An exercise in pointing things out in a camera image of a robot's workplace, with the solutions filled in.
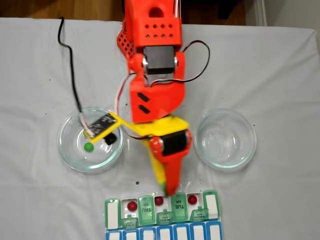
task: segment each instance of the robotic arm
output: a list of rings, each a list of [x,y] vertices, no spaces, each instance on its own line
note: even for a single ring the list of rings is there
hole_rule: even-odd
[[[180,182],[182,158],[189,153],[192,135],[189,124],[171,114],[183,101],[184,83],[195,80],[207,68],[210,49],[203,41],[191,42],[183,51],[179,0],[126,0],[125,19],[116,38],[117,46],[126,57],[128,77],[122,81],[115,100],[115,113],[108,112],[90,126],[85,135],[95,143],[105,139],[116,141],[112,131],[121,125],[133,130],[148,148],[157,182],[167,195],[173,195]],[[185,79],[184,51],[193,43],[208,49],[204,69],[193,78]],[[129,95],[132,123],[118,116],[118,102],[123,86],[132,73]],[[173,74],[172,79],[145,83],[145,75]]]

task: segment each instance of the green ball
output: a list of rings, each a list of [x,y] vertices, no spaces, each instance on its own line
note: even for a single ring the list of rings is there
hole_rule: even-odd
[[[91,153],[94,150],[94,145],[91,142],[87,142],[84,145],[84,150],[86,150],[88,153]]]

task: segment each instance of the clear glass bowl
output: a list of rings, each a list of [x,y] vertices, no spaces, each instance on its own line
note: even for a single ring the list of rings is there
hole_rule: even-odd
[[[254,128],[240,113],[226,108],[206,113],[197,126],[194,146],[210,167],[222,171],[243,168],[257,145]]]
[[[102,117],[107,111],[103,108],[87,107],[83,110],[84,119],[88,124]],[[84,149],[88,140],[79,120],[79,113],[73,112],[66,117],[57,135],[60,155],[69,167],[84,173],[98,173],[109,168],[117,161],[124,146],[123,132],[120,128],[113,131],[117,140],[108,146],[104,139],[94,143],[94,150]]]

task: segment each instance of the white tablecloth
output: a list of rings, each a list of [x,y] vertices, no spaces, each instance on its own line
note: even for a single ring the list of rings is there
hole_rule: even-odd
[[[147,152],[126,140],[110,170],[86,175],[57,151],[57,131],[76,110],[69,52],[57,42],[60,20],[0,19],[0,239],[104,238],[104,200],[159,191]],[[126,74],[116,46],[119,22],[67,20],[76,84],[85,106],[110,106]],[[195,149],[185,158],[182,191],[217,189],[226,240],[315,240],[320,236],[320,59],[310,29],[183,26],[211,61],[186,85],[176,111],[194,131],[210,109],[232,108],[253,125],[249,166],[223,174]],[[206,61],[200,45],[186,53],[186,77]]]

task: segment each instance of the red ball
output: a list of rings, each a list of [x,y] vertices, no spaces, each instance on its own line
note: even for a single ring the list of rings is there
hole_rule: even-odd
[[[198,202],[198,199],[195,195],[190,195],[188,197],[188,203],[191,205],[195,205]]]
[[[135,210],[137,210],[138,205],[135,201],[131,201],[128,203],[127,208],[129,211],[134,212]]]
[[[164,198],[162,196],[156,196],[154,198],[154,204],[156,206],[161,206],[162,204],[164,204]]]

